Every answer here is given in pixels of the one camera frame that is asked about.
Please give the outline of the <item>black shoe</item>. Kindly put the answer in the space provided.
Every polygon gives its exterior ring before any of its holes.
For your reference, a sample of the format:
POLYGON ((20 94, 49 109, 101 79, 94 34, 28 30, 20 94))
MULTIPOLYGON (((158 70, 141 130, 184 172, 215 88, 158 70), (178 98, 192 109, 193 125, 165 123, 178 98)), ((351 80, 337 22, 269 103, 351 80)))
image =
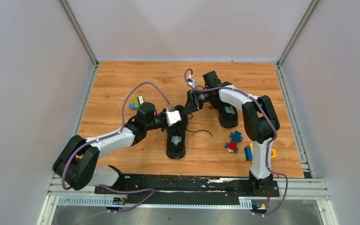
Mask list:
POLYGON ((238 125, 237 109, 219 99, 211 100, 211 106, 218 110, 218 121, 224 128, 234 128, 238 125))
POLYGON ((180 159, 186 154, 185 139, 188 126, 188 115, 184 113, 184 107, 182 105, 176 105, 175 109, 179 111, 181 121, 166 129, 166 155, 170 159, 180 159))

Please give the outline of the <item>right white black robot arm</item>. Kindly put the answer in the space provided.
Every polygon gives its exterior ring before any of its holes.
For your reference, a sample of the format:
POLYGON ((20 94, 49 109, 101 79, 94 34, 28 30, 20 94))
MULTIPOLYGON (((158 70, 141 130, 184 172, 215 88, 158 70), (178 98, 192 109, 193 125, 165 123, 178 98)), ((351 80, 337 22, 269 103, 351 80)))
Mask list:
POLYGON ((274 174, 270 155, 280 128, 271 99, 266 95, 257 97, 245 93, 228 82, 221 82, 214 71, 205 75, 205 89, 197 89, 191 84, 194 76, 190 68, 185 71, 184 80, 190 90, 182 115, 197 112, 205 102, 217 99, 242 111, 245 132, 253 143, 250 176, 254 179, 249 182, 249 189, 254 195, 262 195, 268 189, 266 180, 272 179, 274 174))

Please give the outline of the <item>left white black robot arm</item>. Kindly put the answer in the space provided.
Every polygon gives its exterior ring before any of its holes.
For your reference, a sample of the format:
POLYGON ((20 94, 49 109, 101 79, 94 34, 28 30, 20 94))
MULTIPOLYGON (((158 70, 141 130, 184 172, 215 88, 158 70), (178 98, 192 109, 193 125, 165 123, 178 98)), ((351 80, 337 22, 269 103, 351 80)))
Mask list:
POLYGON ((107 134, 83 138, 72 136, 52 166, 53 172, 64 181, 64 189, 81 190, 87 185, 106 185, 114 194, 121 193, 125 181, 112 166, 98 166, 100 158, 116 150, 142 141, 147 131, 166 129, 180 120, 177 110, 164 109, 156 114, 152 103, 143 103, 123 128, 107 134))

